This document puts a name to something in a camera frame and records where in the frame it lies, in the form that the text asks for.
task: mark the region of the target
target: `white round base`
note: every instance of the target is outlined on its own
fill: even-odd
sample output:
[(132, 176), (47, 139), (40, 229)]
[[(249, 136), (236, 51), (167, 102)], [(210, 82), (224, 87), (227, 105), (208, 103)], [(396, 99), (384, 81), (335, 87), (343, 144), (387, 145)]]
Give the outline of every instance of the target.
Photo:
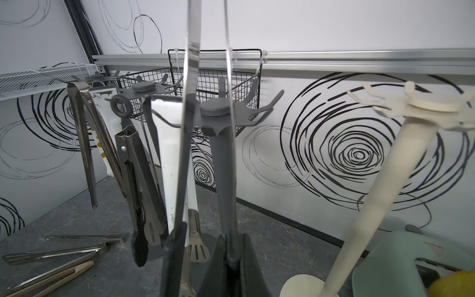
[(297, 274), (285, 282), (279, 297), (318, 297), (324, 283), (313, 275)]

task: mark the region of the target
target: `yellow object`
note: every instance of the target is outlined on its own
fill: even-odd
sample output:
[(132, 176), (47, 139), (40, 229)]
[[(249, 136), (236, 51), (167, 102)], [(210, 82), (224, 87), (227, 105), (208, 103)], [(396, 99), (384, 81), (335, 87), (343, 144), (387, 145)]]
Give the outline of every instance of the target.
[(475, 269), (472, 272), (458, 271), (439, 278), (427, 289), (429, 297), (475, 296)]

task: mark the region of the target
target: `countertop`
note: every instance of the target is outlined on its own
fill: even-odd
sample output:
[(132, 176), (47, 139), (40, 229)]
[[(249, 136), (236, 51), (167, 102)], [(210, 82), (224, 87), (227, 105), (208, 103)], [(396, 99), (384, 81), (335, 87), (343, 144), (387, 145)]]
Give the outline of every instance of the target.
[[(217, 237), (220, 221), (216, 194), (196, 186), (201, 232)], [(127, 241), (111, 246), (107, 254), (94, 259), (94, 265), (79, 277), (52, 292), (52, 297), (69, 296), (158, 296), (162, 258), (148, 260), (137, 267), (132, 258), (130, 237), (132, 223), (126, 200), (114, 178), (97, 183), (98, 207), (93, 210), (84, 191), (56, 207), (18, 232), (0, 241), (0, 254), (46, 251), (80, 246), (95, 241), (47, 240), (46, 234), (123, 233)], [(291, 276), (307, 273), (325, 280), (340, 248), (258, 211), (237, 205), (240, 232), (250, 235), (264, 280), (272, 294)], [(38, 274), (63, 265), (80, 254), (37, 260), (10, 266), (0, 261), (0, 288), (5, 289)], [(350, 280), (340, 290), (341, 297), (351, 297)]]

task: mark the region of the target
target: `rubber cap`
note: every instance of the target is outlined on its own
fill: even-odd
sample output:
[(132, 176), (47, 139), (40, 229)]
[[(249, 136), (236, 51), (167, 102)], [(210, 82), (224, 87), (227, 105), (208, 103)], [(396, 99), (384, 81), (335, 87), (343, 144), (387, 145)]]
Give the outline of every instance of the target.
[(141, 81), (132, 85), (132, 90), (137, 93), (145, 93), (155, 89), (155, 83), (152, 81)]
[(211, 98), (208, 99), (200, 104), (199, 107), (202, 115), (207, 116), (222, 116), (228, 115), (230, 108), (229, 108), (229, 100), (227, 98)]

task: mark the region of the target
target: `white stand pole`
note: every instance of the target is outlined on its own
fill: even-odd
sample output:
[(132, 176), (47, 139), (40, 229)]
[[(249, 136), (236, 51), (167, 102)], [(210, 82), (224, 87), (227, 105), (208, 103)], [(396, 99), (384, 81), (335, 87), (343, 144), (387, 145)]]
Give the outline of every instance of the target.
[(323, 282), (317, 277), (304, 274), (293, 276), (282, 287), (280, 297), (337, 296), (439, 128), (460, 132), (475, 129), (475, 110), (467, 108), (465, 104), (475, 98), (475, 90), (459, 96), (438, 96), (416, 93), (415, 86), (414, 82), (407, 81), (404, 85), (407, 96), (396, 97), (380, 95), (371, 85), (363, 84), (370, 95), (383, 99), (379, 101), (361, 100), (351, 91), (347, 92), (357, 102), (373, 106), (381, 116), (387, 118), (405, 116), (406, 121), (368, 193), (362, 211), (346, 238), (327, 280)]
[(338, 293), (438, 130), (433, 122), (406, 118), (320, 294), (315, 296)]
[[(166, 120), (170, 123), (181, 122), (181, 103), (164, 102), (162, 100), (152, 101), (152, 109), (161, 111)], [(178, 167), (180, 162), (180, 130), (170, 127), (156, 115), (152, 115), (153, 123), (157, 127), (158, 138), (160, 140), (161, 172), (163, 176), (163, 191), (165, 192), (165, 208), (167, 212), (168, 232), (171, 233), (175, 224), (175, 204), (178, 190)], [(194, 174), (191, 175), (194, 186)], [(185, 196), (185, 207), (183, 211), (183, 221), (188, 224), (188, 193)], [(185, 247), (190, 244), (190, 235), (187, 230)]]

